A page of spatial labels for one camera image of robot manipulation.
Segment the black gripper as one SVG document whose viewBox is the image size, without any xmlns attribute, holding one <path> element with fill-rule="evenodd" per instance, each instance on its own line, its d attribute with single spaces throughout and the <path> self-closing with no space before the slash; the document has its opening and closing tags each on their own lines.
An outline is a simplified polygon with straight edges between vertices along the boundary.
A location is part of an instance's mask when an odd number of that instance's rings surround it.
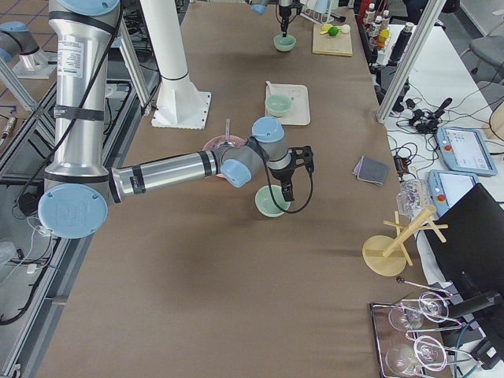
<svg viewBox="0 0 504 378">
<path fill-rule="evenodd" d="M 278 15 L 280 17 L 280 30 L 283 37 L 287 36 L 288 21 L 292 13 L 293 0 L 278 1 Z"/>
<path fill-rule="evenodd" d="M 278 161 L 267 163 L 273 177 L 280 181 L 281 193 L 286 202 L 294 201 L 291 178 L 296 169 L 304 167 L 308 174 L 313 174 L 313 151 L 311 146 L 291 147 Z"/>
</svg>

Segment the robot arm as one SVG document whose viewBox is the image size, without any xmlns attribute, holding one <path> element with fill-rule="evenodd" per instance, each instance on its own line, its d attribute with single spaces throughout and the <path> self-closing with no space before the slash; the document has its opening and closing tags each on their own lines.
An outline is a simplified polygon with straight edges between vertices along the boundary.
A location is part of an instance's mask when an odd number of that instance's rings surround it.
<svg viewBox="0 0 504 378">
<path fill-rule="evenodd" d="M 297 0 L 248 0 L 251 10 L 257 15 L 263 15 L 270 5 L 275 6 L 276 19 L 280 24 L 281 35 L 287 36 L 289 24 L 301 13 L 303 4 Z"/>
<path fill-rule="evenodd" d="M 298 168 L 313 173 L 309 146 L 288 146 L 280 122 L 254 122 L 242 146 L 133 165 L 106 168 L 102 160 L 107 57 L 122 21 L 118 1 L 52 1 L 50 26 L 58 37 L 57 101 L 53 161 L 45 165 L 39 220 L 52 235 L 80 239 L 105 222 L 110 203 L 161 187 L 222 175 L 241 187 L 264 170 L 280 182 L 285 200 L 294 198 L 291 178 Z"/>
</svg>

